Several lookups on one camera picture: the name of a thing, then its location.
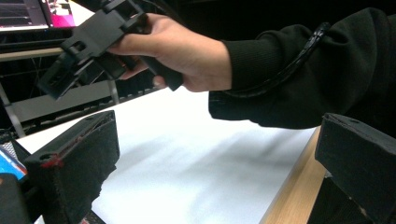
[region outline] person's hand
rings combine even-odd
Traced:
[[[119,55],[145,55],[183,74],[189,91],[224,91],[231,88],[231,63],[227,49],[217,40],[198,35],[168,17],[148,14],[149,35],[126,35],[109,51]],[[140,61],[129,78],[147,67]],[[153,80],[165,88],[161,76]]]

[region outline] hand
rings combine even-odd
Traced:
[[[196,34],[168,17],[148,14],[149,35],[129,34],[109,51],[119,55],[145,55],[183,74],[189,91],[224,91],[231,88],[232,69],[225,46],[218,40]],[[147,67],[140,61],[129,78]],[[155,86],[165,88],[163,77],[153,79]]]

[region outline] dark background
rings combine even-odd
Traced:
[[[101,4],[101,0],[77,0],[76,2],[93,11]],[[284,26],[297,23],[315,29],[324,21],[335,23],[366,7],[377,7],[388,14],[396,13],[394,0],[167,0],[166,2],[193,31],[226,40],[252,39],[262,31],[279,30]],[[35,38],[40,39],[41,34],[24,35],[38,35]],[[69,35],[68,31],[56,33],[57,38],[67,38]],[[4,37],[0,36],[0,45],[4,40]],[[42,94],[35,87],[37,75],[41,76],[55,59],[56,57],[48,57],[0,63],[0,81],[6,89],[9,100],[16,102]],[[134,80],[120,81],[117,84],[121,97],[139,94],[152,87],[150,76],[147,75],[139,76]],[[101,102],[94,102],[88,106],[98,104]],[[70,111],[64,111],[64,113],[82,109],[83,107],[71,108]],[[11,122],[3,107],[0,108],[0,118],[0,129],[12,131]],[[32,122],[35,126],[39,126],[41,121],[33,120]]]

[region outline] white table surface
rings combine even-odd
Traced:
[[[107,224],[259,223],[314,131],[212,119],[183,87],[109,109],[120,159],[92,204]],[[19,142],[34,152],[77,121]]]

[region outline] black sleeve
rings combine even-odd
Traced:
[[[266,127],[316,127],[326,112],[381,125],[395,112],[395,29],[395,16],[366,8],[334,24],[308,61],[282,85],[242,99],[210,92],[209,111],[215,119],[250,119]],[[293,25],[264,32],[257,40],[224,41],[232,61],[233,90],[274,76],[311,35],[307,28]]]

